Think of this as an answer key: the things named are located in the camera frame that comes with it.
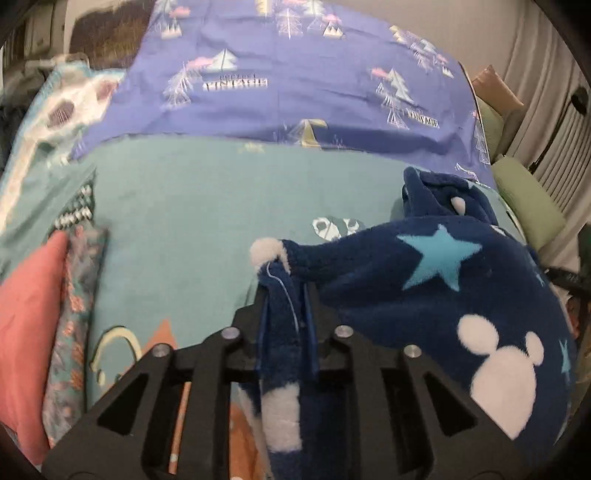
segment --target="beige pillow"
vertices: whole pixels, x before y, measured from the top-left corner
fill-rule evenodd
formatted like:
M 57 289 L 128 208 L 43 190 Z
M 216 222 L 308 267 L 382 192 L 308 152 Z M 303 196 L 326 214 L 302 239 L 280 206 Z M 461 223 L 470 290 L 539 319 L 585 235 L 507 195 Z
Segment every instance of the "beige pillow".
M 493 107 L 503 118 L 513 110 L 521 109 L 524 105 L 511 89 L 503 82 L 492 65 L 482 70 L 472 80 L 474 92 L 486 103 Z

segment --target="bed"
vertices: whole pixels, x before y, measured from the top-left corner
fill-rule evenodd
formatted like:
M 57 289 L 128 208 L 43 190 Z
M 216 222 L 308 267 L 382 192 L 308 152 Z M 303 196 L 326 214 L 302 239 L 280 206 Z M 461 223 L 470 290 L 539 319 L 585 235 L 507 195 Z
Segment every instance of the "bed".
M 94 113 L 65 141 L 48 149 L 38 135 L 11 156 L 0 278 L 92 185 L 92 218 L 109 242 L 85 360 L 89 405 L 151 345 L 189 346 L 228 325 L 253 298 L 257 238 L 320 244 L 401 219 L 408 166 L 470 180 L 523 241 L 495 190 L 461 65 L 396 26 L 316 0 L 158 0 L 124 77 L 58 68 L 21 135 L 33 119 L 70 115 L 47 103 L 64 69 L 92 84 L 82 104 L 95 107 L 80 110 Z

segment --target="white curtain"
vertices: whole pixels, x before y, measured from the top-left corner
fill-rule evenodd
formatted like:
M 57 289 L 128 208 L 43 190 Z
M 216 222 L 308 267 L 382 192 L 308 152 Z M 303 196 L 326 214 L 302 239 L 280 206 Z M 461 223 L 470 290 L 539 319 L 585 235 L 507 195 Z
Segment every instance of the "white curtain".
M 521 14 L 505 83 L 528 107 L 507 154 L 523 165 L 544 150 L 554 126 L 580 83 L 580 69 L 545 13 L 531 0 Z
M 591 221 L 591 113 L 569 105 L 587 82 L 550 20 L 531 0 L 521 5 L 519 27 L 505 83 L 528 106 L 508 155 L 523 165 L 534 162 L 547 145 L 563 112 L 564 122 L 535 173 L 567 225 L 540 252 L 545 265 L 578 270 L 577 233 Z

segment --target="fabric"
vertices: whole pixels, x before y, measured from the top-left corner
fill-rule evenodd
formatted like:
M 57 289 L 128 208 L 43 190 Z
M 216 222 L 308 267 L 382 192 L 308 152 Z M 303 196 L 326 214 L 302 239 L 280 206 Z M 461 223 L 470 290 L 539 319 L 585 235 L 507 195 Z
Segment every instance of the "fabric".
M 58 232 L 0 286 L 0 421 L 34 465 L 49 449 L 41 422 L 47 371 L 60 315 L 68 237 Z
M 461 65 L 320 0 L 160 0 L 113 98 L 74 159 L 123 135 L 216 135 L 378 153 L 494 188 Z
M 540 250 L 564 228 L 564 216 L 519 161 L 502 157 L 493 165 L 501 196 L 517 215 L 528 243 Z
M 244 255 L 257 237 L 323 243 L 401 219 L 407 166 L 359 152 L 248 141 L 157 135 L 110 142 L 81 164 L 33 166 L 0 236 L 0 278 L 43 242 L 48 226 L 94 176 L 93 218 L 109 228 L 109 254 L 89 351 L 114 326 L 132 330 L 144 345 L 165 318 L 182 348 L 228 325 L 252 301 L 256 283 Z M 498 193 L 474 188 L 489 198 L 499 224 L 520 238 Z M 89 405 L 133 358 L 124 340 L 105 348 L 98 365 L 105 383 L 88 372 Z
M 43 400 L 43 426 L 51 448 L 85 411 L 85 348 L 105 242 L 106 230 L 88 221 L 69 234 L 61 315 Z
M 482 118 L 482 126 L 484 127 L 486 145 L 491 156 L 491 162 L 494 162 L 505 123 L 503 117 L 493 107 L 488 105 L 488 103 L 479 97 L 476 97 L 476 101 L 478 102 L 478 109 Z
M 492 65 L 482 70 L 473 80 L 472 86 L 476 95 L 493 107 L 501 116 L 522 108 L 523 103 L 503 82 Z
M 499 146 L 497 148 L 495 156 L 498 155 L 505 155 L 509 150 L 517 132 L 521 128 L 521 124 L 525 118 L 525 114 L 527 113 L 526 107 L 516 108 L 509 112 L 503 118 L 504 127 L 503 127 L 503 134 L 499 139 Z
M 51 72 L 19 127 L 0 181 L 0 233 L 31 166 L 66 163 L 84 129 L 101 119 L 123 75 L 120 70 L 94 72 L 79 61 L 59 64 Z M 111 88 L 105 95 L 107 86 Z
M 95 198 L 93 195 L 94 179 L 89 179 L 76 192 L 76 196 L 63 208 L 60 216 L 53 222 L 50 235 L 55 230 L 70 229 L 82 222 L 92 220 L 95 211 Z
M 264 480 L 265 468 L 240 405 L 230 404 L 230 478 Z
M 546 458 L 564 422 L 575 348 L 530 251 L 482 214 L 490 210 L 485 197 L 464 180 L 414 168 L 404 178 L 404 220 L 323 245 L 252 246 L 269 300 L 260 388 L 246 391 L 278 480 L 345 478 L 345 398 L 309 377 L 306 282 L 355 332 L 392 348 L 418 345 L 532 465 Z M 464 210 L 453 207 L 457 197 L 482 203 Z

